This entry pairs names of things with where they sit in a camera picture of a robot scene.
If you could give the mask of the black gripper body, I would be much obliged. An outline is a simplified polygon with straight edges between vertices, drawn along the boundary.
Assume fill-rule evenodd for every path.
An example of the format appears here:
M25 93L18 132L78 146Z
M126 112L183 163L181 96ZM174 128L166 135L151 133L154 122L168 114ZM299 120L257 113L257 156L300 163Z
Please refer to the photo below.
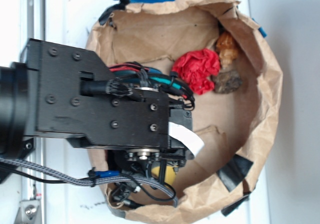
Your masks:
M125 111L131 110L132 107L128 103L143 103L137 102L129 98L124 98L123 100L120 97L112 98L111 105L120 108L120 114L123 114L122 118L125 122L129 123L129 131L134 130L133 127L137 127L136 130L143 130L141 125L138 125L137 122L127 121L128 114ZM194 97L183 97L178 100L169 98L168 99L168 121L171 123L182 125L188 130L192 131L192 116L191 110L195 107ZM151 102L148 105L148 109L137 110L137 113L134 111L133 114L137 114L137 117L146 117L146 114L154 114L154 112L159 112L160 110L160 101L156 102L154 99L151 99ZM138 187L141 188L146 195L151 199L160 201L160 202L170 202L176 196L176 191L173 187L165 183L165 170L166 166L172 166L174 171L177 172L180 167L184 167L185 163L189 159L194 159L195 154L191 151L191 147L187 147L187 142L182 141L182 137L174 137L174 134L178 134L177 131L173 131L173 126L168 129L168 142L167 146L162 149L156 148L154 146L146 146L146 144L152 144L151 141L147 140L145 133L138 135L138 140L143 141L144 145L136 145L132 147L117 146L116 149L108 149L107 151L107 163L110 170L117 170L120 172L120 175L130 179L131 181L125 182L116 182L116 188L111 192L112 200L116 202L123 202L127 206L142 206L139 203L134 202L129 199L131 193L136 193ZM160 166L160 175L159 179L155 178L151 174L152 167ZM171 189L173 197L169 199L161 199L160 197L155 197L151 195L141 184L136 180L136 178L146 178L151 181L158 181L161 185L166 188Z

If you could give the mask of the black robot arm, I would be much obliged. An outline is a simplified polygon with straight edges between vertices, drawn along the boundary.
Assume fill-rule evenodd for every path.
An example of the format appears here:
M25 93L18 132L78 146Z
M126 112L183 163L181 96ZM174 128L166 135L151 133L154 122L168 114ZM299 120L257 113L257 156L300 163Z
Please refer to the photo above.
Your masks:
M156 201L177 204L166 165L179 169L196 153L174 137L174 123L192 129L195 107L192 90L176 73L137 62L107 67L93 51L35 39L20 62L0 72L1 182L24 167L51 176L52 183L115 183L115 199L131 207L138 204L128 200L129 193L145 185L166 194ZM76 179L29 162L38 137L109 150L115 169L92 169Z

